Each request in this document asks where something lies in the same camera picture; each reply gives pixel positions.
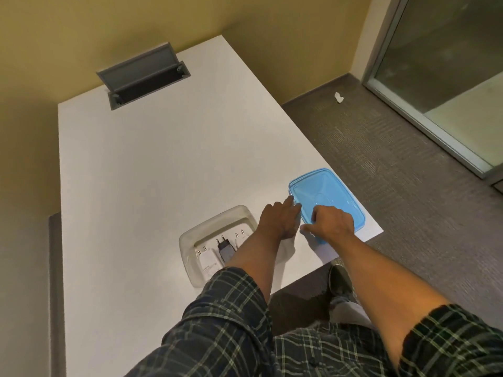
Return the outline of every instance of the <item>plaid shirt sleeve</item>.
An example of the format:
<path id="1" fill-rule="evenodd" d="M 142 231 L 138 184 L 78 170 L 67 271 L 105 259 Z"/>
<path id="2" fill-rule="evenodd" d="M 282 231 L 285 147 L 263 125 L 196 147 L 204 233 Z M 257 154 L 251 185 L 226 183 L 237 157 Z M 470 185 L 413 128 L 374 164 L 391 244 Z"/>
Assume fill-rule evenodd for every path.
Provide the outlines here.
<path id="1" fill-rule="evenodd" d="M 224 268 L 205 285 L 161 346 L 127 376 L 273 374 L 267 303 L 254 280 Z"/>
<path id="2" fill-rule="evenodd" d="M 503 375 L 503 332 L 451 304 L 438 307 L 406 336 L 400 377 Z"/>

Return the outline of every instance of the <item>white power adapter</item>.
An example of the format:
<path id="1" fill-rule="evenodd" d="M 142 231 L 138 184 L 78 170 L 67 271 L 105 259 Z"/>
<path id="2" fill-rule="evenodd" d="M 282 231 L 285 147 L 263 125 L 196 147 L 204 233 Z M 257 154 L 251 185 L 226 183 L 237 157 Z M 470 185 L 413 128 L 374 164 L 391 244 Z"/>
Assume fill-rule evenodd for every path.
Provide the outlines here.
<path id="1" fill-rule="evenodd" d="M 220 262 L 213 249 L 203 251 L 199 255 L 199 264 L 205 281 L 209 281 L 215 272 L 223 268 L 222 262 Z"/>
<path id="2" fill-rule="evenodd" d="M 249 235 L 244 232 L 244 230 L 241 230 L 241 233 L 236 233 L 236 239 L 234 240 L 236 244 L 236 249 L 240 248 L 241 245 L 248 239 Z"/>

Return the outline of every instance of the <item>plaid shirt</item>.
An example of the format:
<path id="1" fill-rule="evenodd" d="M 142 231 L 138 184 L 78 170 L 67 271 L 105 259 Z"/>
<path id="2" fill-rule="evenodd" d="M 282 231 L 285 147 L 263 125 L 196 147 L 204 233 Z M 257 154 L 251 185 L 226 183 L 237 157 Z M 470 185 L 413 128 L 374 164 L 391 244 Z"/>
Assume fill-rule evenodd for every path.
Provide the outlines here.
<path id="1" fill-rule="evenodd" d="M 324 323 L 273 338 L 262 293 L 243 270 L 217 272 L 162 345 L 128 376 L 397 375 L 377 332 Z M 406 336 L 402 377 L 503 375 L 503 333 L 456 305 Z"/>

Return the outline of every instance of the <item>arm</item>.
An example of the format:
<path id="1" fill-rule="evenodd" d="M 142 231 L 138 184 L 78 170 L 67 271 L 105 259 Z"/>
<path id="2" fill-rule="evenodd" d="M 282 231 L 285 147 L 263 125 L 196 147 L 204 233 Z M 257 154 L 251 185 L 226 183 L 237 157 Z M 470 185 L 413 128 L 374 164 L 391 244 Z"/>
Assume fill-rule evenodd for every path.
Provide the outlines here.
<path id="1" fill-rule="evenodd" d="M 300 223 L 300 205 L 292 202 L 289 197 L 265 207 L 257 230 L 228 267 L 211 278 L 161 346 L 128 377 L 274 375 L 267 301 L 280 241 L 294 236 Z"/>
<path id="2" fill-rule="evenodd" d="M 473 375 L 483 375 L 491 355 L 498 349 L 503 354 L 501 332 L 456 306 L 446 306 L 449 301 L 424 280 L 360 241 L 351 215 L 317 206 L 313 221 L 301 230 L 323 238 L 339 253 L 400 371 L 415 368 L 425 375 L 433 369 L 436 375 L 463 375 L 473 368 L 479 372 Z M 498 362 L 501 371 L 503 357 Z"/>
<path id="3" fill-rule="evenodd" d="M 267 205 L 260 216 L 257 230 L 236 251 L 226 264 L 242 268 L 259 286 L 266 302 L 273 283 L 274 265 L 280 241 L 295 236 L 300 225 L 301 205 L 293 206 L 293 196 L 285 202 Z"/>

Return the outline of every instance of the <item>hand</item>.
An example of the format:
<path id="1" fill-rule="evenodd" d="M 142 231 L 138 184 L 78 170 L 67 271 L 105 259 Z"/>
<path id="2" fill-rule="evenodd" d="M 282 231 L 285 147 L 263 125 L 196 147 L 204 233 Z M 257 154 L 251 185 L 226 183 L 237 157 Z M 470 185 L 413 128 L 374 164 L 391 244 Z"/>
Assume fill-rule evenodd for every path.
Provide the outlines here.
<path id="1" fill-rule="evenodd" d="M 300 230 L 316 235 L 330 243 L 338 245 L 340 241 L 355 234 L 353 217 L 333 206 L 316 205 L 313 209 L 313 225 L 302 225 Z"/>
<path id="2" fill-rule="evenodd" d="M 301 204 L 293 205 L 293 196 L 288 196 L 283 203 L 267 205 L 260 216 L 257 231 L 265 232 L 279 240 L 294 237 L 300 225 L 300 209 Z"/>

